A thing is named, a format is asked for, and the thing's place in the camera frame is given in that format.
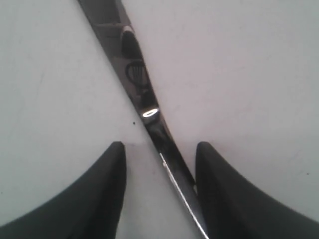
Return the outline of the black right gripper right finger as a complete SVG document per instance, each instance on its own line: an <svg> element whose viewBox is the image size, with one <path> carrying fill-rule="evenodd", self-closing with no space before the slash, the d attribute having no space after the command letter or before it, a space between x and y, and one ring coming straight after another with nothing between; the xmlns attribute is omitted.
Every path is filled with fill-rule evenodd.
<svg viewBox="0 0 319 239"><path fill-rule="evenodd" d="M318 222L275 200L208 142L196 148L198 198L211 239L317 239Z"/></svg>

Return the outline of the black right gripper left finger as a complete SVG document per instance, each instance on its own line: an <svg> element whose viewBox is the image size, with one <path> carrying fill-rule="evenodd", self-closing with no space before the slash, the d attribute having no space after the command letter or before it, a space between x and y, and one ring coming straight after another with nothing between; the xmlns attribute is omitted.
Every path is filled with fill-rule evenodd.
<svg viewBox="0 0 319 239"><path fill-rule="evenodd" d="M114 239L126 191L125 146L115 141L64 191L1 226L2 239Z"/></svg>

